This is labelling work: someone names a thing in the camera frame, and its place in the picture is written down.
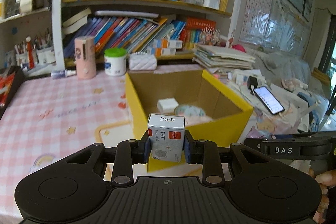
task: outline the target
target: open cardboard box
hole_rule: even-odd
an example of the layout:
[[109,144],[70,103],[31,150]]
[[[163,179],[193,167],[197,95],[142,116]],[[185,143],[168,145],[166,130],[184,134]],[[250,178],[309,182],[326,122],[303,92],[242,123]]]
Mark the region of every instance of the open cardboard box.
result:
[[[194,140],[206,139],[226,147],[236,142],[244,130],[253,107],[205,70],[164,74],[129,72],[126,75],[126,99],[133,116],[133,133],[140,139],[147,130],[148,116],[158,113],[159,99],[174,97],[180,105],[201,107],[212,122],[187,126]],[[178,163],[150,157],[148,170],[154,171]]]

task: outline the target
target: ribbed black surface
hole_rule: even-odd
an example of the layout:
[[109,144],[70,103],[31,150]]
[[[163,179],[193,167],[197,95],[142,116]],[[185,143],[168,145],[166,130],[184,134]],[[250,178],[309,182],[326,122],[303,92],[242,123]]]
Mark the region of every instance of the ribbed black surface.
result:
[[[205,187],[195,177],[140,177],[131,187],[113,190],[109,199],[97,212],[73,223],[260,224],[262,222],[243,215],[230,203],[221,189]],[[301,222],[301,224],[313,223],[315,223],[313,220]]]

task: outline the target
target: human hand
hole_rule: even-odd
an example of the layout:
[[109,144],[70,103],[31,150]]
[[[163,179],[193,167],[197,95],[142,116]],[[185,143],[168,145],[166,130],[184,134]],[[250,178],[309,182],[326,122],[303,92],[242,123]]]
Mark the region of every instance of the human hand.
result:
[[314,216],[314,220],[317,223],[323,223],[323,213],[325,212],[325,210],[327,210],[329,206],[329,199],[327,197],[328,187],[336,186],[336,170],[327,171],[315,177],[314,171],[310,168],[309,175],[315,178],[315,180],[320,184],[321,187],[322,199]]

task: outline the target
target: green lid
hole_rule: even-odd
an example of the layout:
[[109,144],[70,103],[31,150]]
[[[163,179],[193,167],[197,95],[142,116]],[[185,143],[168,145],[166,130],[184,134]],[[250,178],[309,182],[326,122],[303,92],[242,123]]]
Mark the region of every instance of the green lid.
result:
[[126,54],[127,51],[124,48],[108,48],[104,52],[106,57],[122,57]]

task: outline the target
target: screw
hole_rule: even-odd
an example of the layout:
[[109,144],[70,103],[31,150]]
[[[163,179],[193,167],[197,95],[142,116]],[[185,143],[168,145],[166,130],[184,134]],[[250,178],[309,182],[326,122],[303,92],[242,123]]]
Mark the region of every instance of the screw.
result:
[[222,182],[222,178],[219,176],[208,176],[205,180],[211,184],[218,184]]
[[128,176],[117,176],[114,178],[114,182],[118,184],[125,184],[129,182],[131,179]]

